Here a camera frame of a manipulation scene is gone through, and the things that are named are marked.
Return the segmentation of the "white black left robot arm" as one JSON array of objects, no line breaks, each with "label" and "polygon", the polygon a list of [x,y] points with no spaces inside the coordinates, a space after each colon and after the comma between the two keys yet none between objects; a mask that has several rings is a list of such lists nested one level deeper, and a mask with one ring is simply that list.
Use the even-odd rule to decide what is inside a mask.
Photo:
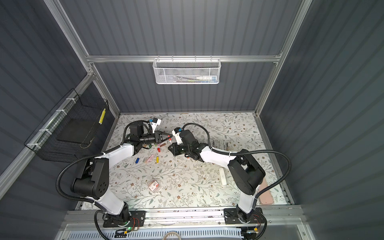
[{"label": "white black left robot arm", "polygon": [[161,122],[153,118],[126,125],[120,144],[79,163],[80,173],[75,177],[71,191],[84,198],[83,201],[90,200],[107,214],[121,214],[126,203],[110,188],[111,169],[138,154],[144,145],[163,143],[171,138],[171,134],[156,129]]}]

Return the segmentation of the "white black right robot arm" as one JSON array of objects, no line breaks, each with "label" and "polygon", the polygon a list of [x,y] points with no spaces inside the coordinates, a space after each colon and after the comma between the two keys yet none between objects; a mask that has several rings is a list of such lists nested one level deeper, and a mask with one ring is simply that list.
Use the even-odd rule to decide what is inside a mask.
[{"label": "white black right robot arm", "polygon": [[172,135],[176,142],[169,146],[169,151],[174,156],[184,155],[196,161],[218,165],[230,172],[240,191],[236,206],[238,218],[248,223],[256,206],[256,194],[266,175],[252,154],[247,150],[233,153],[213,148],[210,137],[206,143],[200,143],[191,131],[181,128],[175,128]]}]

